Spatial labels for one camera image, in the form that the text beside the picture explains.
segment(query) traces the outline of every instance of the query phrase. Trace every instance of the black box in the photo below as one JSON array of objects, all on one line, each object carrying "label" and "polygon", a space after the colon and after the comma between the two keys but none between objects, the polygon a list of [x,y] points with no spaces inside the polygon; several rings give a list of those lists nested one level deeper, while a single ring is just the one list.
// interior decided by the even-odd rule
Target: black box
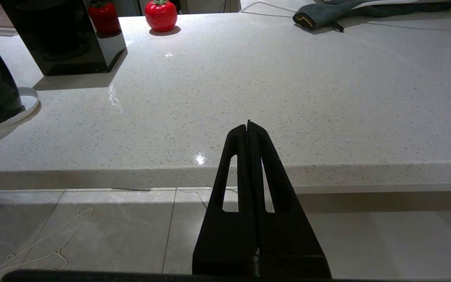
[{"label": "black box", "polygon": [[93,1],[0,0],[0,4],[43,74],[69,75],[109,72],[126,46],[114,5],[90,7]]}]

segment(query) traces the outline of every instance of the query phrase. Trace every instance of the speckled quartz countertop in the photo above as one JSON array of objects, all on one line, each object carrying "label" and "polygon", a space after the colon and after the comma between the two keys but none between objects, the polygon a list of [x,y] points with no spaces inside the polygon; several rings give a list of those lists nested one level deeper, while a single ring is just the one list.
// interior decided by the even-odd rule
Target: speckled quartz countertop
[{"label": "speckled quartz countertop", "polygon": [[318,34],[257,14],[179,16],[170,36],[120,21],[127,53],[109,74],[43,77],[19,37],[0,37],[41,99],[0,130],[0,189],[211,186],[248,119],[294,186],[451,189],[450,12]]}]

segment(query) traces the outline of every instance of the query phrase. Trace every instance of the tiled floor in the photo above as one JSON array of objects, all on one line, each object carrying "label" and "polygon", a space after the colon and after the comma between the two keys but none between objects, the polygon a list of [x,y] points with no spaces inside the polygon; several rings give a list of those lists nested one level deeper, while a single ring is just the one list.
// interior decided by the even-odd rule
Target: tiled floor
[{"label": "tiled floor", "polygon": [[[0,266],[7,262],[1,269],[9,268],[0,278],[22,263],[33,269],[191,273],[210,194],[199,188],[0,192]],[[451,278],[451,193],[299,199],[333,277]],[[227,190],[224,209],[236,211],[236,201],[237,191]],[[11,253],[17,257],[7,260]]]}]

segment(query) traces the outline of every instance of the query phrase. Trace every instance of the tile grout line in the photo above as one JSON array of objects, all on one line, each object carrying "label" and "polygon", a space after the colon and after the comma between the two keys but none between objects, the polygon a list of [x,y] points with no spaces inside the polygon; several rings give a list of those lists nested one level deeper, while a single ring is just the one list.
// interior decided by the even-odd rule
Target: tile grout line
[{"label": "tile grout line", "polygon": [[[55,203],[55,206],[53,206],[52,212],[50,212],[50,214],[48,215],[48,218],[46,219],[45,223],[43,224],[43,227],[41,227],[41,230],[39,231],[38,235],[36,236],[36,239],[34,239],[34,242],[32,243],[32,245],[36,244],[36,242],[38,241],[38,238],[41,235],[41,232],[43,232],[43,229],[45,229],[45,226],[48,223],[48,220],[50,220],[50,217],[52,217],[52,214],[55,211],[57,205],[59,205],[60,199],[64,195],[65,191],[66,191],[65,189],[62,190],[62,193],[60,194],[59,199],[57,200],[57,203]],[[27,252],[27,254],[25,254],[22,264],[25,263],[25,260],[27,260],[27,257],[29,256],[31,251],[32,251],[32,248],[30,248],[29,251]]]},{"label": "tile grout line", "polygon": [[43,193],[43,192],[150,192],[150,191],[175,191],[177,188],[143,189],[118,189],[118,188],[66,188],[66,189],[29,189],[29,190],[0,190],[0,193]]},{"label": "tile grout line", "polygon": [[173,209],[175,208],[176,198],[177,198],[177,190],[175,190],[175,194],[173,195],[173,205],[171,206],[170,225],[168,225],[168,235],[166,236],[166,246],[164,248],[163,266],[161,267],[161,274],[163,274],[164,271],[164,263],[166,261],[166,250],[168,250],[168,242],[170,241],[171,220],[173,218]]}]

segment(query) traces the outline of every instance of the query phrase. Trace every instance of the countertop edge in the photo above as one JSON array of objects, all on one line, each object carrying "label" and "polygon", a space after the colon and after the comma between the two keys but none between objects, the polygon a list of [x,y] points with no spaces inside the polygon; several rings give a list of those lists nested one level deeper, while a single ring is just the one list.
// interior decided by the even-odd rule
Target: countertop edge
[{"label": "countertop edge", "polygon": [[[0,190],[112,188],[148,190],[155,187],[211,187],[217,166],[180,166],[105,170],[0,172]],[[285,166],[294,187],[347,187],[385,184],[451,184],[451,163],[428,164],[315,164]],[[229,170],[228,186],[236,186],[236,167]]]}]

